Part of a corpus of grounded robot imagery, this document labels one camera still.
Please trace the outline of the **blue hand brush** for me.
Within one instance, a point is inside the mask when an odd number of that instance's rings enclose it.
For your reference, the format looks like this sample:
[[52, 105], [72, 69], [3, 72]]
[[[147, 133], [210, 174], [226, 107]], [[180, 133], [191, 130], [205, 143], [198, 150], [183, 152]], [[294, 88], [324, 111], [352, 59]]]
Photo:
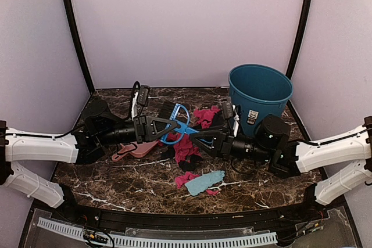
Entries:
[[[179, 113], [182, 111], [186, 113], [187, 119], [185, 123], [180, 120], [177, 120]], [[188, 109], [182, 104], [172, 103], [168, 101], [164, 102], [159, 110], [158, 117], [166, 118], [171, 121], [175, 121], [177, 123], [176, 128], [173, 129], [172, 131], [175, 131], [176, 133], [180, 134], [180, 136], [176, 140], [168, 140], [168, 136], [170, 135], [170, 132], [163, 135], [160, 138], [160, 141], [161, 143], [164, 143], [166, 145], [175, 145], [176, 143], [182, 140], [184, 135], [191, 135], [191, 134], [199, 133], [198, 130], [191, 128], [189, 126], [190, 121], [191, 121], [191, 116], [190, 116]]]

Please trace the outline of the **pink plastic dustpan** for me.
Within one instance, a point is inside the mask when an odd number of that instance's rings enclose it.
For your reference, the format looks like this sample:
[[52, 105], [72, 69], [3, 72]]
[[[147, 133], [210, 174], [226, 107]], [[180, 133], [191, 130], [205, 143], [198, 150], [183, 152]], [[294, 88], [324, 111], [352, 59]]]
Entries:
[[121, 160], [126, 155], [131, 155], [136, 159], [145, 157], [154, 147], [158, 144], [157, 141], [145, 142], [141, 144], [131, 143], [128, 145], [120, 144], [118, 146], [118, 151], [112, 155], [112, 161], [117, 162]]

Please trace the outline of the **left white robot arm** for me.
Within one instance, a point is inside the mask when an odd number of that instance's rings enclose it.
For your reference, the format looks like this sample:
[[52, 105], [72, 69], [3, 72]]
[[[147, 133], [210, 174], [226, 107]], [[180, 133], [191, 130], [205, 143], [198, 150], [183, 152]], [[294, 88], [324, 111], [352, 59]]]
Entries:
[[83, 124], [58, 134], [32, 134], [9, 128], [1, 121], [1, 185], [24, 193], [51, 208], [69, 222], [78, 222], [82, 210], [69, 187], [48, 181], [23, 167], [25, 160], [59, 161], [90, 165], [119, 144], [154, 142], [177, 128], [174, 120], [136, 116], [125, 120], [114, 115], [104, 100], [96, 100], [81, 113]]

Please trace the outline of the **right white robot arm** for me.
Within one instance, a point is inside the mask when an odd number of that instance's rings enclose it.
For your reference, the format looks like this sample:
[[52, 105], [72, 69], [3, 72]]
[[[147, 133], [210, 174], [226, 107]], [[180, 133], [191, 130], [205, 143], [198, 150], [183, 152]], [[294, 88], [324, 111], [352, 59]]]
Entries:
[[353, 130], [319, 141], [289, 140], [290, 129], [282, 119], [266, 116], [254, 136], [234, 136], [227, 130], [191, 134], [191, 142], [211, 157], [268, 161], [268, 171], [279, 178], [347, 161], [336, 174], [306, 188], [305, 202], [296, 215], [309, 221], [325, 206], [360, 184], [371, 185], [371, 117]]

